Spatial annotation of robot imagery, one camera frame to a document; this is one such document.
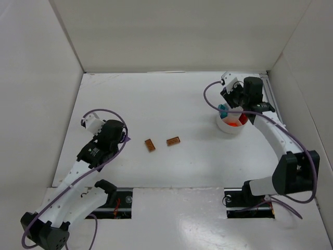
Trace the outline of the orange curved lego piece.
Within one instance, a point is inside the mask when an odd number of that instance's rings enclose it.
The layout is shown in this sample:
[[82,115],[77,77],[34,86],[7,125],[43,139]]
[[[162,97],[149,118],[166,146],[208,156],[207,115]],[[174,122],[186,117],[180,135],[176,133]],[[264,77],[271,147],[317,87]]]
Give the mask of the orange curved lego piece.
[[227,119],[225,121],[225,123],[231,127],[241,127],[242,126],[242,124],[239,122],[238,119]]

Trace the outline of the large teal lego brick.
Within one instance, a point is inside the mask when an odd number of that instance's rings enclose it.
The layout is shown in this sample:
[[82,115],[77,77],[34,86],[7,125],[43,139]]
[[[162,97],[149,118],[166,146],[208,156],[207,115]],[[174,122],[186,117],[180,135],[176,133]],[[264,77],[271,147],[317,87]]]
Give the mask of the large teal lego brick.
[[227,104],[219,104],[218,109],[222,110],[220,111],[220,118],[224,119],[228,116],[228,112],[226,110],[229,110],[229,107]]

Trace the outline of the tan lego plate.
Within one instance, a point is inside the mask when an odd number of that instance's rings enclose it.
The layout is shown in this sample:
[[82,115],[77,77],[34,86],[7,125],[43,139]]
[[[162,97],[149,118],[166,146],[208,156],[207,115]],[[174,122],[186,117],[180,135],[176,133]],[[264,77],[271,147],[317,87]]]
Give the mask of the tan lego plate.
[[167,144],[167,146],[173,146],[173,145],[179,144],[180,142],[181,142],[180,138],[177,136],[174,138],[167,139],[166,144]]

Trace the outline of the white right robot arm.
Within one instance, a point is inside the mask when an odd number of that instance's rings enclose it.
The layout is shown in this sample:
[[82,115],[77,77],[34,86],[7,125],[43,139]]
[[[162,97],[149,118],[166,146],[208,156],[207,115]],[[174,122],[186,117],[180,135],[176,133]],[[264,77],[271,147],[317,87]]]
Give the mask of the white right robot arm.
[[275,108],[263,100],[263,81],[258,77],[226,77],[221,92],[232,110],[239,108],[266,138],[274,150],[278,164],[270,177],[244,183],[253,196],[288,195],[314,192],[320,157],[308,151],[284,127]]

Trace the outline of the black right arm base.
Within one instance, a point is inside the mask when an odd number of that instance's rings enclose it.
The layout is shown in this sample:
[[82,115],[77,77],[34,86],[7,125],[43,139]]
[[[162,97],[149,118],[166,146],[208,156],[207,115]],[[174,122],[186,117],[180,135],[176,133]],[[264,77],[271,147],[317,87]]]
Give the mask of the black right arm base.
[[226,207],[228,219],[243,218],[270,218],[274,219],[274,210],[271,202],[264,199],[264,195],[253,196],[250,190],[250,181],[242,187],[224,188],[222,204]]

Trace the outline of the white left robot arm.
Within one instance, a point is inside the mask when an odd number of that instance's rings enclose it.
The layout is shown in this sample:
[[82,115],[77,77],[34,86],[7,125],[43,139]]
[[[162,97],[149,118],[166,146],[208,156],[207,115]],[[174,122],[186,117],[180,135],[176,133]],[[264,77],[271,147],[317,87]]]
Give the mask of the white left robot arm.
[[85,119],[82,126],[93,135],[92,139],[77,154],[72,168],[49,200],[20,219],[24,249],[62,249],[75,224],[116,197],[117,187],[104,179],[97,181],[89,192],[85,188],[124,149],[127,126],[123,120],[98,118]]

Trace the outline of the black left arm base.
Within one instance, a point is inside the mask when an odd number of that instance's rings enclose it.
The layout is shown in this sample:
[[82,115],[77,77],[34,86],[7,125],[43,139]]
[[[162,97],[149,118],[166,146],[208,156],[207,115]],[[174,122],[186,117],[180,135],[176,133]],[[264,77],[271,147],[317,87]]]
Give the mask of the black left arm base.
[[132,218],[132,202],[133,189],[117,188],[114,184],[107,180],[101,179],[97,181],[94,188],[103,190],[103,194],[107,197],[105,203],[95,208],[90,214],[96,216],[97,219],[131,219]]

